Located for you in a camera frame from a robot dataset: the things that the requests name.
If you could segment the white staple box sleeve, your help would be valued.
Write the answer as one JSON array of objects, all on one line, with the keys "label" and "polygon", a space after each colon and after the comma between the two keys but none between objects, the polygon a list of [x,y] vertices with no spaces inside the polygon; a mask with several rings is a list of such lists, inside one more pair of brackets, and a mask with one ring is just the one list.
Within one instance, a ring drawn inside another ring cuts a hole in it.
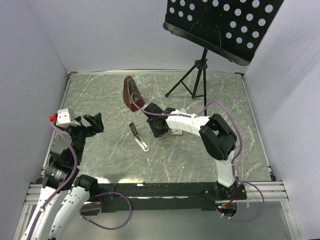
[{"label": "white staple box sleeve", "polygon": [[173,136],[182,136],[183,135],[183,131],[182,130],[179,130],[179,129],[172,129],[171,130],[171,134]]}]

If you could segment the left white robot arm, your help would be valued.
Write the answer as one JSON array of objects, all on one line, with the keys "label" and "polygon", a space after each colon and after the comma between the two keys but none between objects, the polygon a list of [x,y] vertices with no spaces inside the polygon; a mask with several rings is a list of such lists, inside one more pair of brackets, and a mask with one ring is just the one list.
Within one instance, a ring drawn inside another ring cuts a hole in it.
[{"label": "left white robot arm", "polygon": [[71,108],[65,108],[49,115],[48,123],[66,147],[50,150],[39,199],[23,240],[60,239],[83,204],[99,195],[96,178],[77,175],[86,139],[104,131],[101,113],[75,117]]}]

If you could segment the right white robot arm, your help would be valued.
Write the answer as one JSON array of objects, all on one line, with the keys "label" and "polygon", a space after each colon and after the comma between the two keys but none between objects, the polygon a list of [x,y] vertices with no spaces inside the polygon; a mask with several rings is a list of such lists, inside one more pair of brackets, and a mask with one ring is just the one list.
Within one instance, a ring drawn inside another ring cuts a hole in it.
[{"label": "right white robot arm", "polygon": [[155,103],[147,105],[143,113],[155,138],[170,130],[181,130],[200,137],[207,153],[215,160],[219,195],[230,199],[236,193],[232,159],[238,138],[221,115],[197,116],[171,107],[163,110]]}]

